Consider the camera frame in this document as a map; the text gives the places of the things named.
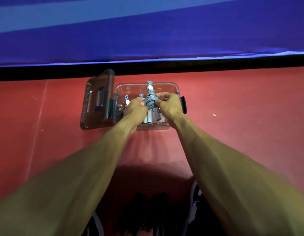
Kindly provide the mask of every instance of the red mat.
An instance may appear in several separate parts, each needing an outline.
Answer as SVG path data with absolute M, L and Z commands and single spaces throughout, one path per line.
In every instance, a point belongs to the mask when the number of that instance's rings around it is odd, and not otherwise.
M 107 131 L 79 127 L 88 79 L 0 82 L 0 200 Z M 115 85 L 146 80 L 177 83 L 198 126 L 304 193 L 304 67 L 116 76 Z M 136 191 L 167 191 L 173 202 L 184 201 L 191 177 L 173 129 L 136 132 L 104 197 L 101 219 L 115 218 Z

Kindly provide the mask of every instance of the forearm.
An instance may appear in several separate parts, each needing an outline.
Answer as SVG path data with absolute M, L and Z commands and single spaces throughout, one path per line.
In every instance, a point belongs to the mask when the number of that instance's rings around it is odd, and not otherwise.
M 304 196 L 287 181 L 197 128 L 175 121 L 203 194 L 230 234 L 304 234 Z
M 123 119 L 101 140 L 0 202 L 0 235 L 80 236 L 107 189 L 130 131 Z

